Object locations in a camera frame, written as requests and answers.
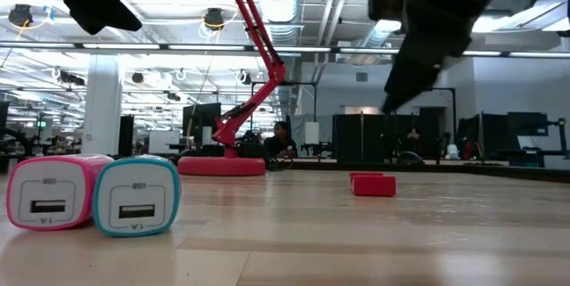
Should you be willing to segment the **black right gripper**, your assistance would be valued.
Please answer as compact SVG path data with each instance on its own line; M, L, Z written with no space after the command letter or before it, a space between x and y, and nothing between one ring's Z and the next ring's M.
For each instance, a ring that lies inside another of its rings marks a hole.
M471 43L471 29L491 0L369 0L371 20L399 20L405 38L384 91L389 114L426 92Z

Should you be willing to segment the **red digital timer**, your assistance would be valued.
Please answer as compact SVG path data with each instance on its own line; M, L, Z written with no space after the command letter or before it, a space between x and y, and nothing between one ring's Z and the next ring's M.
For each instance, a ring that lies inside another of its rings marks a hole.
M378 172L353 172L349 174L350 188L356 196L395 197L396 178Z

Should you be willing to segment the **pink USB charger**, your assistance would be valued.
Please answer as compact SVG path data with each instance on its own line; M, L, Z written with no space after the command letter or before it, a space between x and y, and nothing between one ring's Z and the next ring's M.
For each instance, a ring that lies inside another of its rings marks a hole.
M102 154L75 154L20 162L7 185L10 222L32 231L57 231L90 220L96 179L112 161Z

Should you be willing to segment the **teal USB charger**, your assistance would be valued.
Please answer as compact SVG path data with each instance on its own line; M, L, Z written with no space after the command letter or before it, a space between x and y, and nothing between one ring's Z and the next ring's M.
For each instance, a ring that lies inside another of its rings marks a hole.
M112 237L163 233L178 214L182 183L169 159L142 155L117 159L97 177L93 220Z

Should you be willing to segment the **black ceiling dome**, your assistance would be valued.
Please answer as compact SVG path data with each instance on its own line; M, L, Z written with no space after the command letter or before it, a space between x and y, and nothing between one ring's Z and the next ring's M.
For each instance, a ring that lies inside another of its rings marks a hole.
M16 4L8 14L8 21L21 28L26 28L33 23L33 16L29 4Z
M218 30L224 26L224 18L220 8L208 8L203 19L207 29Z

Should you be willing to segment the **white building column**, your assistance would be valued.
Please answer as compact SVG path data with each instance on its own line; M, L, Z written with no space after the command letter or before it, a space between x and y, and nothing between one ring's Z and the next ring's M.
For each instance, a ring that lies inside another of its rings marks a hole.
M117 55L90 56L85 98L82 152L118 152L124 72Z

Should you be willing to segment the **dark workstation equipment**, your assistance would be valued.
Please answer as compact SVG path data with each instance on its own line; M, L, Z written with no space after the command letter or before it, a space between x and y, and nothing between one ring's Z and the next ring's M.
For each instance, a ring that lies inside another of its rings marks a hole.
M511 167L545 168L548 157L570 160L566 125L564 118L550 120L542 112L509 112L505 115L481 112L460 120L456 132L458 157L475 160L481 165L505 161ZM538 146L533 139L549 136L552 127L558 130L559 147Z

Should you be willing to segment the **tall black speaker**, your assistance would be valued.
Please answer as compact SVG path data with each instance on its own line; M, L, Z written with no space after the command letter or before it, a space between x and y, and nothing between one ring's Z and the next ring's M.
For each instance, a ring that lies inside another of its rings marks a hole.
M132 155L134 132L134 116L122 116L120 119L119 138L118 138L118 156L129 157Z

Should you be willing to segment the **white panel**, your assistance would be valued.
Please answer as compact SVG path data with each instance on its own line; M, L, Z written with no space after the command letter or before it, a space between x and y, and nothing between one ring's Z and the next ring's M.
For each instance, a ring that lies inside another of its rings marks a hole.
M152 130L149 133L149 154L175 154L179 152L180 134L178 130Z

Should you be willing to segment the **black monitor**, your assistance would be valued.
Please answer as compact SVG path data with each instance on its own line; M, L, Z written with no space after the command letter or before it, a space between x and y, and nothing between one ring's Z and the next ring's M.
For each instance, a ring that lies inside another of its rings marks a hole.
M221 116L220 102L196 104L183 108L183 136L192 137L198 144L203 143L203 128L210 127L211 133L217 130L216 119Z

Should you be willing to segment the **red desk lamp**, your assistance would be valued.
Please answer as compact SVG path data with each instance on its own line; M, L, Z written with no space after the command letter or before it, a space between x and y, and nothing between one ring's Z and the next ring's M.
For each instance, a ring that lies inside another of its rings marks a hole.
M243 104L216 119L217 131L212 139L224 146L222 157L182 157L177 162L181 175L193 176L261 176L265 173L263 158L240 156L236 133L253 115L257 107L281 84L286 76L283 60L275 51L263 20L253 0L235 0L249 33L265 63L268 81Z

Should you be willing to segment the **black partition wall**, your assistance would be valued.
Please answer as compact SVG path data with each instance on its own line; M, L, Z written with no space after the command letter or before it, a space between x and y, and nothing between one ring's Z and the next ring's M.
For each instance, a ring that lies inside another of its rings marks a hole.
M415 127L419 143L406 135ZM418 164L436 159L443 145L437 117L415 114L351 114L333 117L333 143L338 163Z

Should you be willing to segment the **black aluminium table frame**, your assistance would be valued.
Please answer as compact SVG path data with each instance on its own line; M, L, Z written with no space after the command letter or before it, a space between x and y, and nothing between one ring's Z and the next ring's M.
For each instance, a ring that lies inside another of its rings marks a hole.
M157 161L172 166L174 171L190 176L262 176L272 169L263 159L225 159L223 157L183 157L166 159L142 155L130 157L129 161ZM482 176L510 177L525 180L570 184L570 170L546 168L516 168L491 166L489 164L373 164L337 163L316 159L286 160L285 168L311 171L351 171L351 172L421 172L458 173Z

